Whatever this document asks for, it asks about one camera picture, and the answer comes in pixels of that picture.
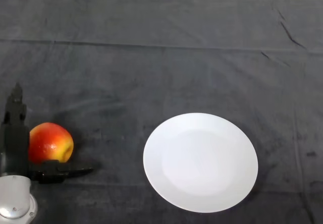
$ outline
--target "apple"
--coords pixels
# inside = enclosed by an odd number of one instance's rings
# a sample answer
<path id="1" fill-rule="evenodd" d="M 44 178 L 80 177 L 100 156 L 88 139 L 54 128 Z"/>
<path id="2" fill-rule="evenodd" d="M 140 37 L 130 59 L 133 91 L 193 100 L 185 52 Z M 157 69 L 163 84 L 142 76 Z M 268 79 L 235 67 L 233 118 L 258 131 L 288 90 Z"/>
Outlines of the apple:
<path id="1" fill-rule="evenodd" d="M 46 160 L 66 162 L 73 152 L 71 134 L 54 123 L 43 123 L 30 131 L 28 156 L 33 163 Z"/>

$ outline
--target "white plate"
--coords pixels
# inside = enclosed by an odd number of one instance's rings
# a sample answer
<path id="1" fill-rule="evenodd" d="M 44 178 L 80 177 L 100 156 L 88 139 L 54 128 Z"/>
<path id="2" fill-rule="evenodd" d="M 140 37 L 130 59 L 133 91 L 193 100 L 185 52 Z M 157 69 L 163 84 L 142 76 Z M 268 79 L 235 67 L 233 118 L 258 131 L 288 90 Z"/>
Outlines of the white plate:
<path id="1" fill-rule="evenodd" d="M 143 165 L 149 182 L 165 200 L 204 213 L 238 204 L 258 173 L 248 137 L 231 122 L 202 113 L 160 124 L 147 140 Z"/>

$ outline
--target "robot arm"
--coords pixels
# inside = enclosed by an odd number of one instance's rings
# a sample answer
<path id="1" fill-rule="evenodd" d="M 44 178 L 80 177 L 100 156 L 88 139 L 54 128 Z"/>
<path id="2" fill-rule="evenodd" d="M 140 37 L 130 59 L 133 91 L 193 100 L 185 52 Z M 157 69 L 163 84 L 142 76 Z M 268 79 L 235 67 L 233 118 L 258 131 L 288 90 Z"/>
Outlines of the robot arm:
<path id="1" fill-rule="evenodd" d="M 0 126 L 0 224 L 29 224 L 37 214 L 37 202 L 30 194 L 31 180 L 41 184 L 61 183 L 92 168 L 74 168 L 56 160 L 33 165 L 28 161 L 29 129 L 24 125 L 26 105 L 17 84 L 8 97 Z"/>

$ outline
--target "dark gray tablecloth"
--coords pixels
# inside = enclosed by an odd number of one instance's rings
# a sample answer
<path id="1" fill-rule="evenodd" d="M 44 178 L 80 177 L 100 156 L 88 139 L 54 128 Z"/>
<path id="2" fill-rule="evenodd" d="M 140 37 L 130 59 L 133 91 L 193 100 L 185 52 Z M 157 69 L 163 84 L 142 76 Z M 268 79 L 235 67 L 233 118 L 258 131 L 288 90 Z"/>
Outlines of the dark gray tablecloth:
<path id="1" fill-rule="evenodd" d="M 322 9 L 323 0 L 0 0 L 0 109 L 19 81 L 28 126 L 62 125 L 72 161 L 97 166 L 34 183 L 34 223 L 323 223 Z M 228 119 L 256 149 L 256 185 L 229 210 L 181 210 L 145 176 L 149 134 L 190 112 Z"/>

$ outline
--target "plate rim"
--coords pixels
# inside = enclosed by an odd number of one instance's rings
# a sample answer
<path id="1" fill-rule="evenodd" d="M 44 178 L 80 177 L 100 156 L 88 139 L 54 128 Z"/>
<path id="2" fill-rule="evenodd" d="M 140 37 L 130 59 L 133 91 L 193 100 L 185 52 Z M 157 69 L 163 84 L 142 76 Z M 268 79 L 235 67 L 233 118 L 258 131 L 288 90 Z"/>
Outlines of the plate rim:
<path id="1" fill-rule="evenodd" d="M 149 142 L 150 138 L 152 137 L 153 133 L 155 132 L 155 130 L 160 127 L 161 125 L 165 124 L 166 122 L 174 119 L 174 118 L 179 118 L 179 117 L 182 117 L 182 116 L 186 116 L 186 115 L 206 115 L 206 116 L 211 116 L 211 117 L 216 117 L 216 118 L 219 118 L 219 119 L 222 119 L 222 120 L 225 120 L 227 121 L 228 123 L 230 123 L 231 125 L 233 125 L 234 127 L 236 127 L 237 129 L 239 129 L 244 135 L 245 137 L 248 139 L 248 141 L 250 142 L 250 145 L 252 146 L 252 152 L 254 153 L 254 156 L 255 156 L 255 166 L 256 166 L 256 173 L 255 173 L 255 178 L 254 178 L 254 181 L 253 181 L 253 184 L 252 184 L 252 187 L 250 188 L 250 190 L 248 191 L 248 193 L 246 193 L 244 195 L 244 197 L 238 201 L 236 204 L 230 206 L 230 207 L 225 207 L 225 208 L 221 208 L 221 209 L 218 209 L 218 210 L 213 210 L 213 211 L 201 211 L 201 210 L 193 210 L 193 209 L 190 209 L 190 208 L 186 208 L 186 207 L 183 207 L 182 205 L 180 204 L 175 204 L 173 201 L 170 201 L 168 198 L 166 198 L 163 194 L 160 193 L 160 191 L 158 191 L 152 181 L 151 181 L 151 178 L 149 177 L 149 174 L 148 174 L 148 171 L 146 169 L 146 160 L 145 160 L 145 155 L 146 155 L 146 146 L 147 146 L 147 143 Z M 160 123 L 157 127 L 155 127 L 155 129 L 150 133 L 149 137 L 147 138 L 147 141 L 145 143 L 145 147 L 144 147 L 144 151 L 143 151 L 143 167 L 144 167 L 144 171 L 145 171 L 145 174 L 146 174 L 146 177 L 151 185 L 151 187 L 154 189 L 155 192 L 157 192 L 158 195 L 160 195 L 164 200 L 166 200 L 168 203 L 172 204 L 173 206 L 177 207 L 177 208 L 180 208 L 180 209 L 183 209 L 183 210 L 187 210 L 187 211 L 191 211 L 191 212 L 195 212 L 195 213 L 216 213 L 216 212 L 220 212 L 220 211 L 224 211 L 224 210 L 227 210 L 227 209 L 230 209 L 234 206 L 236 206 L 237 204 L 239 204 L 240 202 L 242 202 L 249 194 L 250 192 L 252 191 L 252 189 L 254 188 L 255 186 L 255 183 L 256 183 L 256 180 L 257 180 L 257 177 L 258 177 L 258 171 L 259 171 L 259 163 L 258 163 L 258 156 L 257 156 L 257 152 L 252 144 L 252 142 L 250 141 L 249 137 L 238 127 L 236 126 L 235 124 L 233 124 L 232 122 L 230 122 L 229 120 L 225 119 L 225 118 L 222 118 L 222 117 L 219 117 L 219 116 L 216 116 L 216 115 L 213 115 L 213 114 L 208 114 L 208 113 L 198 113 L 198 112 L 193 112 L 193 113 L 184 113 L 184 114 L 180 114 L 180 115 L 176 115 L 176 116 L 173 116 L 171 118 L 168 118 L 166 119 L 165 121 L 163 121 L 162 123 Z"/>

